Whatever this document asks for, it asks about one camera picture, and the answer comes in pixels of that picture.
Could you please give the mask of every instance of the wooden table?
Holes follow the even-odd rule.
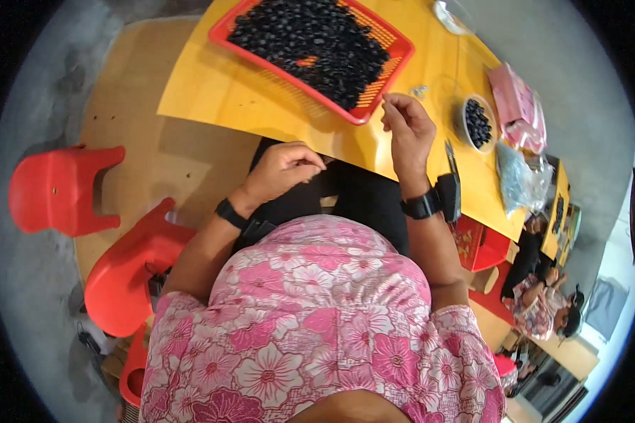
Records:
[[[565,230],[567,208],[569,207],[569,180],[567,179],[565,166],[562,165],[562,160],[559,160],[556,175],[555,199],[553,200],[552,209],[550,210],[550,223],[548,224],[548,229],[546,230],[546,235],[544,236],[543,244],[541,245],[541,251],[546,256],[550,257],[551,260],[554,260],[557,257],[557,251],[559,249],[559,234]],[[564,201],[564,211],[562,213],[562,221],[560,222],[560,230],[558,235],[555,235],[552,232],[552,225],[555,222],[555,207],[557,206],[559,198],[562,198]]]
[[[397,180],[391,136],[380,123],[353,126],[297,89],[253,64],[209,43],[208,31],[237,0],[214,0],[174,66],[158,114],[246,131],[280,141],[302,140],[315,151]],[[496,111],[487,72],[500,62],[477,37],[459,37],[442,27],[423,0],[362,0],[400,29],[415,45],[414,57],[393,84],[408,93],[429,90],[423,106],[437,125],[428,159],[431,182],[449,171],[444,140],[452,142],[462,188],[462,212],[512,240],[518,240],[525,210],[507,219],[501,203],[496,154],[481,155],[461,143],[452,114],[465,96],[478,93]]]

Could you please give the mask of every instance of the small bowl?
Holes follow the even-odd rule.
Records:
[[[468,134],[468,125],[466,124],[466,106],[468,105],[468,100],[470,99],[474,99],[479,103],[480,106],[482,106],[482,108],[484,108],[484,114],[489,120],[489,124],[491,125],[491,140],[489,140],[489,142],[487,143],[482,144],[481,148],[475,147],[473,140],[471,140],[471,137]],[[454,126],[456,127],[456,133],[458,134],[458,137],[461,139],[461,141],[474,148],[475,151],[482,154],[489,154],[494,150],[494,147],[496,147],[496,142],[498,141],[498,131],[496,130],[497,122],[494,118],[494,113],[491,111],[489,103],[487,103],[487,100],[485,100],[481,96],[478,96],[477,94],[471,94],[466,97],[463,105],[458,108]]]

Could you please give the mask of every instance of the red chair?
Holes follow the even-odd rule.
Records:
[[[141,394],[144,392],[144,372],[148,360],[148,350],[144,347],[145,333],[146,323],[139,326],[134,334],[120,374],[120,394],[135,407],[141,406]]]
[[[195,231],[164,216],[176,202],[165,198],[94,264],[85,283],[89,317],[104,332],[125,338],[153,314],[148,280],[174,266]]]
[[[92,208],[94,177],[121,163],[125,148],[56,149],[26,157],[9,182],[9,211],[22,231],[58,229],[75,237],[120,226],[119,216],[97,216]]]
[[[482,223],[463,215],[452,233],[461,266],[469,271],[489,269],[506,260],[510,239]]]

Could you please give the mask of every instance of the pink plastic bag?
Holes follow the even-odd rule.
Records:
[[[536,91],[529,88],[508,63],[489,73],[501,130],[516,148],[541,154],[546,147],[546,122]]]

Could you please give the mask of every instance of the red plastic tray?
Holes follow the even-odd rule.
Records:
[[[317,90],[311,88],[305,82],[293,77],[283,71],[274,64],[268,62],[261,57],[250,53],[249,51],[230,43],[227,38],[236,27],[235,18],[239,15],[247,13],[252,7],[261,3],[261,0],[242,0],[235,7],[230,9],[213,27],[209,30],[209,39],[237,55],[250,60],[251,62],[261,66],[262,68],[273,72],[279,78],[298,87],[308,96],[318,100],[324,106],[342,116],[348,122],[361,125],[367,123],[374,113],[376,107],[381,103],[383,93],[387,92],[393,81],[402,72],[404,66],[409,62],[414,54],[414,45],[412,41],[406,38],[397,29],[393,28],[388,22],[384,21],[371,10],[357,3],[355,0],[339,0],[341,6],[348,6],[351,12],[356,16],[357,22],[362,25],[372,27],[370,37],[375,38],[381,43],[381,46],[388,51],[391,58],[383,64],[383,72],[379,80],[369,84],[364,93],[362,93],[357,101],[357,106],[350,110],[344,110],[329,98],[323,96]]]

